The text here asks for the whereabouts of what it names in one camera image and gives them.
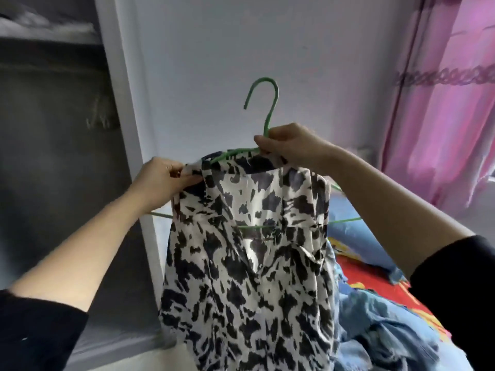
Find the white wardrobe frame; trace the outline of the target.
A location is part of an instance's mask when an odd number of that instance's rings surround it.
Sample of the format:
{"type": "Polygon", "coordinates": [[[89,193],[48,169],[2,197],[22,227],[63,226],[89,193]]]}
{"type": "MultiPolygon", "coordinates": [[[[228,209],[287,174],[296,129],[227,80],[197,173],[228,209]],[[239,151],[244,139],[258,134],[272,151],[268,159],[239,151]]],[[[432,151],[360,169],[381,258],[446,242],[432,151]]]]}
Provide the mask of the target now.
{"type": "MultiPolygon", "coordinates": [[[[158,155],[144,56],[139,42],[137,0],[96,0],[102,41],[132,179],[141,166],[158,155]]],[[[158,309],[148,297],[153,287],[159,305],[171,219],[170,205],[158,217],[136,223],[139,239],[122,245],[95,303],[116,304],[138,329],[96,326],[92,315],[65,371],[163,371],[168,349],[176,339],[165,331],[158,309]]]]}

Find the person's right hand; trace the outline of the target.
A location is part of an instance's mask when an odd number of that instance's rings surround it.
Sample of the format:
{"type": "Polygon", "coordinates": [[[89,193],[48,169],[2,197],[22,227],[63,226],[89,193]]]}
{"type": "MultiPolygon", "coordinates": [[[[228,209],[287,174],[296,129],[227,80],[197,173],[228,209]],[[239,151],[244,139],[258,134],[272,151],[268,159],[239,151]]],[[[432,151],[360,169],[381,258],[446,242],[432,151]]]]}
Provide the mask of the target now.
{"type": "Polygon", "coordinates": [[[334,145],[305,126],[297,123],[269,129],[269,135],[283,137],[283,154],[279,155],[295,167],[307,168],[320,175],[331,175],[333,165],[347,154],[345,149],[334,145]]]}

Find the pink curtain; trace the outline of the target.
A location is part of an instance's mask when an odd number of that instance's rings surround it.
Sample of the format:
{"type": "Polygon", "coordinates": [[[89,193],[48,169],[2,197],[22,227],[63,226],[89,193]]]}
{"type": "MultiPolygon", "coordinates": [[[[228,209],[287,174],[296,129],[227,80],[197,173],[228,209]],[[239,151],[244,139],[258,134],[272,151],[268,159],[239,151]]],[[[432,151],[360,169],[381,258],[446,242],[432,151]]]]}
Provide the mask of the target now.
{"type": "Polygon", "coordinates": [[[495,171],[495,0],[415,0],[380,170],[456,216],[495,171]]]}

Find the black and white patterned garment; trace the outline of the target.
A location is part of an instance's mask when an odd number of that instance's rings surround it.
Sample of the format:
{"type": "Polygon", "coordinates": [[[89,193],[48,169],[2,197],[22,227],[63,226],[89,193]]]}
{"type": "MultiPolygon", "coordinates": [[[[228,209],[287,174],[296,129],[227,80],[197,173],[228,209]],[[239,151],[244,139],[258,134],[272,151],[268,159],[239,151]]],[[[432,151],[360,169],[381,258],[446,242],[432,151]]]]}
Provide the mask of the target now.
{"type": "Polygon", "coordinates": [[[330,183],[276,155],[216,152],[172,200],[160,320],[199,371],[333,371],[330,183]]]}

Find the person's left forearm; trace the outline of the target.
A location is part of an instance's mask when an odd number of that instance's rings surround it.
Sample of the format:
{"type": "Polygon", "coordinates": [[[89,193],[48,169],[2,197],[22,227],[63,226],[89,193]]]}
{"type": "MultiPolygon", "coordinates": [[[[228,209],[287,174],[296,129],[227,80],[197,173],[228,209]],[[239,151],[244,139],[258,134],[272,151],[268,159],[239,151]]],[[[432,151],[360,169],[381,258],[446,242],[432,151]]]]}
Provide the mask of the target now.
{"type": "Polygon", "coordinates": [[[9,291],[88,312],[124,238],[145,212],[143,193],[128,190],[15,281],[9,291]]]}

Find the blue pillow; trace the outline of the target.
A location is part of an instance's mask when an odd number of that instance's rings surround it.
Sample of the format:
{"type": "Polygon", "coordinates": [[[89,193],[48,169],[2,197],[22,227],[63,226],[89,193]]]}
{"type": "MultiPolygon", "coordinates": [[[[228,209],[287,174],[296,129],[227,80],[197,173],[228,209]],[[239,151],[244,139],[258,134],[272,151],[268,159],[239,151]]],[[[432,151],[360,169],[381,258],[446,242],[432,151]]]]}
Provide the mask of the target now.
{"type": "Polygon", "coordinates": [[[337,250],[364,264],[381,268],[393,285],[405,281],[405,275],[383,249],[368,225],[335,184],[331,184],[328,236],[337,250]]]}

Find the blue denim garment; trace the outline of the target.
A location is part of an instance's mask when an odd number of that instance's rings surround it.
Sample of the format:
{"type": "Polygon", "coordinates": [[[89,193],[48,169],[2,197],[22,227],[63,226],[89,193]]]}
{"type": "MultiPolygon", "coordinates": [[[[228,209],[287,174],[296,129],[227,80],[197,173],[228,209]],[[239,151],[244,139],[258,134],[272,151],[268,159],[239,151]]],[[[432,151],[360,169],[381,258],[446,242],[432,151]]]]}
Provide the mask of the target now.
{"type": "Polygon", "coordinates": [[[334,371],[474,371],[451,338],[372,290],[352,288],[336,261],[340,347],[334,371]]]}

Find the white bedding on shelf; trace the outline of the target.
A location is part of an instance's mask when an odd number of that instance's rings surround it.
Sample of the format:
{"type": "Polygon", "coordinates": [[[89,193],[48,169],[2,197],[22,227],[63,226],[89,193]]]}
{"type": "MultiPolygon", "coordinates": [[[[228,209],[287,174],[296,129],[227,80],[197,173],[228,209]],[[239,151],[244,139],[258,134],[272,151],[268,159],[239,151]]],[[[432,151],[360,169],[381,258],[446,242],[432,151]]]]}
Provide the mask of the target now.
{"type": "Polygon", "coordinates": [[[49,19],[32,8],[0,0],[0,39],[101,45],[92,22],[49,19]]]}

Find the red patterned bedsheet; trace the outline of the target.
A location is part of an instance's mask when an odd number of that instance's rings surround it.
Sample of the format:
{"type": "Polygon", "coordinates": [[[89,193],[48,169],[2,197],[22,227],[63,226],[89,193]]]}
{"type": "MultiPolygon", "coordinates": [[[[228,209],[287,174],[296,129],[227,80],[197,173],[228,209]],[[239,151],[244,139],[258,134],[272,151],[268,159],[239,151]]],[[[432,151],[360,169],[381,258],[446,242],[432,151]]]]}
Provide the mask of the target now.
{"type": "Polygon", "coordinates": [[[383,298],[407,307],[423,318],[442,339],[451,338],[450,333],[432,312],[409,292],[410,284],[407,280],[393,284],[389,281],[385,269],[364,263],[343,243],[331,237],[329,241],[336,254],[336,260],[343,270],[346,283],[350,287],[372,290],[383,298]]]}

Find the person's left hand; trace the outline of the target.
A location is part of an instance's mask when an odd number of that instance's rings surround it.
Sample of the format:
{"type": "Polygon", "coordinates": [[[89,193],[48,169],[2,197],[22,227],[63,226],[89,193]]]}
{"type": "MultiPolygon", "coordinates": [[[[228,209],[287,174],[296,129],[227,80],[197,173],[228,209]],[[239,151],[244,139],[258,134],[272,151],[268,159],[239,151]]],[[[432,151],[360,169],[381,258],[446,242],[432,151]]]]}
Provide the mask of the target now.
{"type": "Polygon", "coordinates": [[[171,176],[191,174],[184,172],[181,162],[153,157],[146,162],[130,185],[125,197],[138,215],[148,214],[163,207],[181,191],[170,190],[171,176]]]}

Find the person's right forearm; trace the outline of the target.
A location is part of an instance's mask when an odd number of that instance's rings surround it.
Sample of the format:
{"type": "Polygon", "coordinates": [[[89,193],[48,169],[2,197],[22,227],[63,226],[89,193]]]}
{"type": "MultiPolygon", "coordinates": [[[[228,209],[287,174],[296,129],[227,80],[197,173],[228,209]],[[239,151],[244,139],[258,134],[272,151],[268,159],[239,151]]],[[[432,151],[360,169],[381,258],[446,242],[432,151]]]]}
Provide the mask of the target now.
{"type": "Polygon", "coordinates": [[[342,189],[408,280],[428,257],[475,235],[349,151],[331,145],[324,161],[325,175],[342,189]]]}

